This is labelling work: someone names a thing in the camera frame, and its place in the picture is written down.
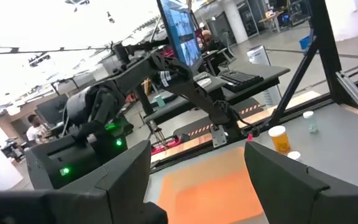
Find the person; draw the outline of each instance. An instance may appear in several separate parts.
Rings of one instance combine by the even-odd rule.
[[[27,117],[27,120],[32,125],[26,132],[30,145],[45,144],[49,142],[46,138],[48,129],[46,125],[42,124],[41,119],[37,115],[32,114]]]
[[[211,31],[209,30],[203,30],[201,35],[205,40],[205,45],[202,46],[201,53],[210,52],[212,50],[222,50],[226,47],[223,42],[213,36]],[[218,66],[226,60],[227,59],[224,57],[223,54],[216,54],[215,57],[211,60],[211,65],[215,74],[219,74],[220,69]]]

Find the orange surface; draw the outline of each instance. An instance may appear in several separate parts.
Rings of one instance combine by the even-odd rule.
[[[158,205],[171,224],[227,224],[263,212],[241,148],[168,174]]]

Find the floor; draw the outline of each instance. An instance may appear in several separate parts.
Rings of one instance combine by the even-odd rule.
[[[238,58],[234,63],[247,63],[248,59],[246,52],[252,47],[264,45],[272,65],[288,67],[291,69],[291,72],[280,78],[279,89],[284,93],[303,57],[303,52],[300,49],[298,41],[306,37],[309,34],[309,31],[310,28],[308,27],[308,24],[304,23],[280,34],[261,34],[258,37],[254,37],[253,39],[232,47],[232,51]],[[340,54],[342,70],[345,71],[346,74],[358,71],[358,37],[338,42],[337,49]],[[352,80],[357,81],[358,75],[352,77]],[[296,95],[310,90],[321,94],[329,91],[327,83],[325,82],[325,75],[319,55],[316,55],[313,59],[307,73],[296,90]],[[255,95],[254,98],[261,104],[264,104],[262,94]],[[154,136],[150,135],[148,127],[142,122],[141,117],[143,115],[144,112],[142,111],[140,104],[136,104],[126,114],[129,122],[135,126],[134,132],[127,137],[129,147],[145,138],[150,138],[152,142],[155,142]],[[173,134],[174,130],[205,116],[207,116],[207,114],[203,111],[191,110],[159,125],[159,127],[162,128],[165,136],[170,136]],[[27,174],[26,163],[22,162],[18,166],[18,169],[23,174],[24,180],[16,186],[15,189],[32,189]],[[255,217],[242,223],[264,224],[267,223],[267,220],[264,215],[261,215],[260,217]]]

